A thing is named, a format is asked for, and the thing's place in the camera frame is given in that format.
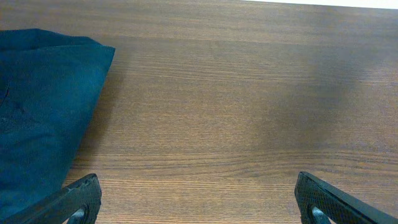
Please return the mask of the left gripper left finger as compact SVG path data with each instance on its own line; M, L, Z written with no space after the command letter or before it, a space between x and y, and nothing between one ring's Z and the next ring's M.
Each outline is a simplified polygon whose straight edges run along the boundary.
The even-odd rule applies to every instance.
M94 224L101 206L96 174L88 174L1 223Z

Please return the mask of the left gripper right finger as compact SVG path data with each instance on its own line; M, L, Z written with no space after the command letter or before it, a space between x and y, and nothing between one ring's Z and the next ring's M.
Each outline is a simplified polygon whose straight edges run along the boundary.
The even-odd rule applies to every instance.
M397 224L397 218L308 172L298 174L294 193L300 210L300 219L304 224Z

